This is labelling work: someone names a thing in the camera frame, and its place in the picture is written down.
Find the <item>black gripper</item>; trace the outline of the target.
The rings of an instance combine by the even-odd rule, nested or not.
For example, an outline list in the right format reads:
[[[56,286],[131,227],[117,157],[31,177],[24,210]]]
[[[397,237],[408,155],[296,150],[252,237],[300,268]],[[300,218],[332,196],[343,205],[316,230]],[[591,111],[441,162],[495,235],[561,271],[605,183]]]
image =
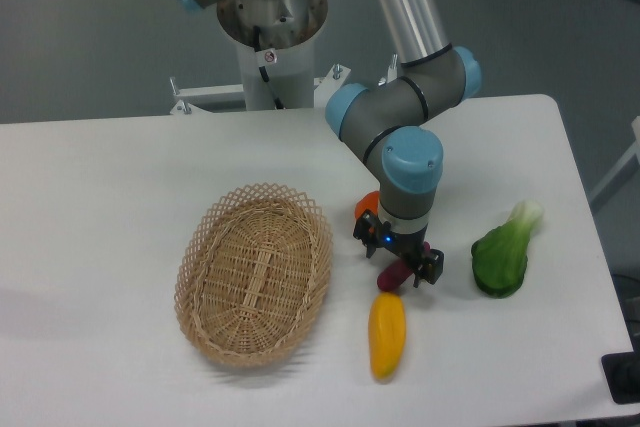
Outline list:
[[[365,210],[356,219],[353,237],[363,244],[368,259],[378,248],[402,259],[414,274],[413,286],[419,287],[421,282],[435,284],[444,270],[444,253],[424,247],[426,230],[424,226],[416,232],[403,234],[394,231],[389,222],[380,224],[376,214]]]

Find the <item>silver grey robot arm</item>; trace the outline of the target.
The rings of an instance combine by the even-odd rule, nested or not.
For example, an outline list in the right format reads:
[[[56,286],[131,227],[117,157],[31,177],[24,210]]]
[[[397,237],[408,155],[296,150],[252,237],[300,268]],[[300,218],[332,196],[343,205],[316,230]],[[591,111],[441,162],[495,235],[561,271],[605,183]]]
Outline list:
[[[179,0],[193,10],[214,7],[235,43],[244,102],[250,110],[307,108],[314,102],[313,43],[327,0]],[[395,261],[378,277],[389,292],[407,280],[434,283],[444,256],[424,240],[443,147],[424,124],[475,95],[482,82],[473,54],[453,46],[434,0],[378,0],[399,57],[400,73],[368,89],[339,87],[325,119],[379,184],[374,207],[361,206],[354,235],[368,254]]]

